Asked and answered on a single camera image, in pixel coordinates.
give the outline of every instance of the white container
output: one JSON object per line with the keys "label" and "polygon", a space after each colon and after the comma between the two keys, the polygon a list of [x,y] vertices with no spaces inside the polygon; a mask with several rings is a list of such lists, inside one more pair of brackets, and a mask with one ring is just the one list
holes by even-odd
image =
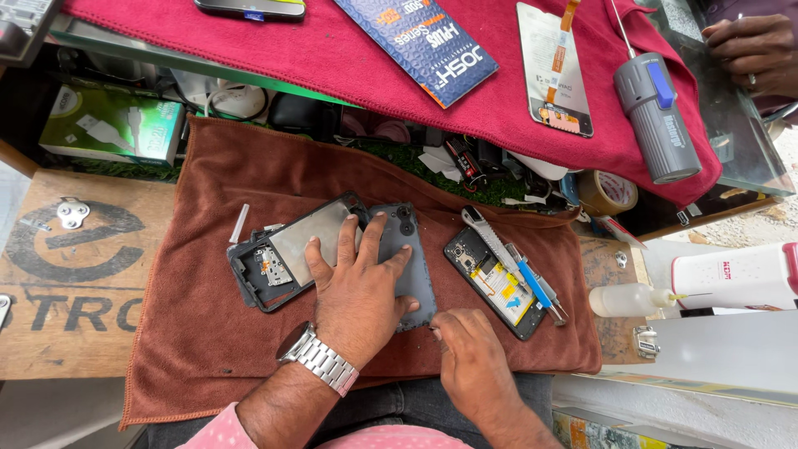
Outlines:
{"label": "white container", "polygon": [[682,308],[796,308],[798,243],[777,243],[700,256],[671,264],[674,292],[687,295]]}
{"label": "white container", "polygon": [[675,296],[666,288],[648,284],[621,284],[591,290],[591,308],[598,316],[648,316],[660,308],[673,307]]}

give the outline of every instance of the watch face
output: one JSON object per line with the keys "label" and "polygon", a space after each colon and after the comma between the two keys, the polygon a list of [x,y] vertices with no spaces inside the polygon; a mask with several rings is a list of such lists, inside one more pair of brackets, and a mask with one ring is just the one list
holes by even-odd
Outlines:
{"label": "watch face", "polygon": [[277,348],[277,354],[275,355],[277,360],[280,360],[283,357],[285,357],[288,354],[288,352],[290,352],[291,349],[294,348],[296,343],[299,342],[299,337],[302,336],[302,334],[305,332],[305,329],[307,329],[309,324],[310,321],[305,321],[304,323],[300,323],[299,326],[294,328],[294,330],[291,331],[290,334],[288,334],[286,339],[282,341],[282,344],[280,344],[280,347]]}

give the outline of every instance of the screen protector box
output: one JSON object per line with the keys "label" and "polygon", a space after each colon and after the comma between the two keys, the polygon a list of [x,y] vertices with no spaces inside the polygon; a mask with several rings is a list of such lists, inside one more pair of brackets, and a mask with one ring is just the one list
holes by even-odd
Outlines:
{"label": "screen protector box", "polygon": [[173,166],[183,105],[63,85],[39,138],[55,154]]}
{"label": "screen protector box", "polygon": [[335,0],[442,108],[499,65],[435,0]]}

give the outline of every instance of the gray electric screwdriver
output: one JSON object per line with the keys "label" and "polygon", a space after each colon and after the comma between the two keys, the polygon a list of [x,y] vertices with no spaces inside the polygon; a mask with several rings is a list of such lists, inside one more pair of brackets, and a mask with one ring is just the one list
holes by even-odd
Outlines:
{"label": "gray electric screwdriver", "polygon": [[665,59],[659,53],[635,55],[615,2],[610,1],[629,50],[629,61],[613,76],[615,92],[632,122],[651,180],[667,184],[691,177],[701,171],[701,162],[676,106],[676,89]]}

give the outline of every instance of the gray phone back cover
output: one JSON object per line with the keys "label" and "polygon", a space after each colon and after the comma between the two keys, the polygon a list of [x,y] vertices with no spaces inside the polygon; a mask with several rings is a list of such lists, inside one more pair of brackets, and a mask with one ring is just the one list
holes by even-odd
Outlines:
{"label": "gray phone back cover", "polygon": [[396,332],[408,331],[420,326],[429,325],[438,308],[435,305],[433,284],[429,279],[427,260],[424,258],[424,249],[421,247],[421,238],[418,235],[418,221],[411,203],[396,203],[391,205],[377,205],[369,209],[372,217],[378,212],[388,214],[385,231],[380,240],[379,262],[385,262],[393,257],[402,245],[409,244],[413,247],[413,254],[405,267],[404,272],[397,281],[396,296],[410,295],[415,297],[421,306],[415,312],[402,316]]}

